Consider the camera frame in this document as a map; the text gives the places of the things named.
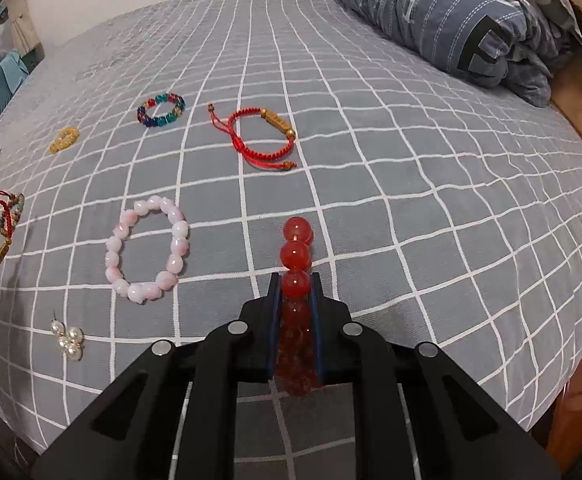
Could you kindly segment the white pearl cluster earring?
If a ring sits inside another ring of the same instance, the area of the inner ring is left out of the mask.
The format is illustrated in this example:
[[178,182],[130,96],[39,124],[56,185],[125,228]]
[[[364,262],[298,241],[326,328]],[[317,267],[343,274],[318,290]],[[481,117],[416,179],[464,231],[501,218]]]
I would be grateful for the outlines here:
[[84,354],[85,335],[82,328],[67,326],[54,315],[50,322],[52,335],[57,338],[60,349],[68,360],[78,362]]

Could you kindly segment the grey checked bed sheet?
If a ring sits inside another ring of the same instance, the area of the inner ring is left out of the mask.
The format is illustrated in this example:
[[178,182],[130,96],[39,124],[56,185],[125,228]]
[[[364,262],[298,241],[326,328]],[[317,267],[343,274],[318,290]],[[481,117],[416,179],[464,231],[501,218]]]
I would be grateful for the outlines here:
[[582,139],[334,0],[172,0],[90,29],[0,115],[0,188],[26,199],[0,416],[36,451],[152,341],[265,294],[292,216],[328,296],[439,344],[523,428],[582,358]]

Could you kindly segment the blue grey folded duvet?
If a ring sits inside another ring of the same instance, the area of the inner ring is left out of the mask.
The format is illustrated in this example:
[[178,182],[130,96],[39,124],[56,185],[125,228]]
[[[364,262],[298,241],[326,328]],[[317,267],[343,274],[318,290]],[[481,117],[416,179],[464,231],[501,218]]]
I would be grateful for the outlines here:
[[527,0],[340,1],[439,70],[535,106],[580,44]]

